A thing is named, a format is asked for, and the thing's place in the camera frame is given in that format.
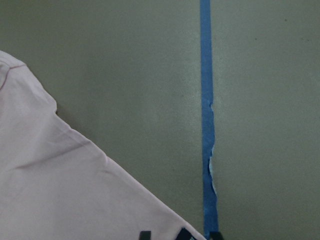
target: white cloth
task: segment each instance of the white cloth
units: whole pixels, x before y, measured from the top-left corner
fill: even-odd
[[[56,110],[0,51],[0,240],[175,240],[182,228],[205,239]]]

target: painter's tape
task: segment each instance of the painter's tape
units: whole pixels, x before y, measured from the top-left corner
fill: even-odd
[[[200,25],[204,237],[209,240],[211,233],[219,231],[217,194],[210,168],[215,144],[210,0],[200,0]]]

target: blue tape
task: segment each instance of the blue tape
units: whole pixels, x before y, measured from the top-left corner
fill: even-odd
[[[219,231],[217,195],[210,171],[215,144],[210,0],[200,0],[200,25],[204,237],[209,240],[210,233]]]

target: blue tape strip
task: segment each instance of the blue tape strip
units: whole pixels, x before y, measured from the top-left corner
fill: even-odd
[[[201,108],[202,108],[202,161],[204,237],[218,232],[217,195],[210,173],[210,158],[215,144],[213,104],[213,69],[210,0],[200,0],[201,25]]]

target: fabric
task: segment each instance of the fabric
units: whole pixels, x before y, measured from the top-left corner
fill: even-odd
[[[22,61],[0,51],[0,239],[205,238],[56,115]]]

